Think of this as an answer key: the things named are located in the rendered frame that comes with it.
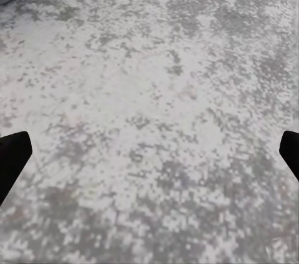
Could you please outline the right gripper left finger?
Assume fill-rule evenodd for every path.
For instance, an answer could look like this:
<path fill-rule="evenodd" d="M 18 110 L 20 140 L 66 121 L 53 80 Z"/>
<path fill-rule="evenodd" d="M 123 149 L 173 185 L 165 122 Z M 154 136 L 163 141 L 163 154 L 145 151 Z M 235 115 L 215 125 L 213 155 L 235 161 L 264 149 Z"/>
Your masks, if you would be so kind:
<path fill-rule="evenodd" d="M 32 154 L 27 131 L 0 138 L 0 206 Z"/>

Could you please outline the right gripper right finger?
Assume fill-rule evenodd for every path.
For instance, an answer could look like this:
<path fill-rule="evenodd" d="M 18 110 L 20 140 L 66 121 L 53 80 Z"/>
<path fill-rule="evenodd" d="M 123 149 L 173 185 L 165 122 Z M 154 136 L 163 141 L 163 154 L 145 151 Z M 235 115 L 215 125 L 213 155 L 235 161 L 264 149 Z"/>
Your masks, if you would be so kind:
<path fill-rule="evenodd" d="M 299 181 L 299 133 L 284 131 L 279 153 Z"/>

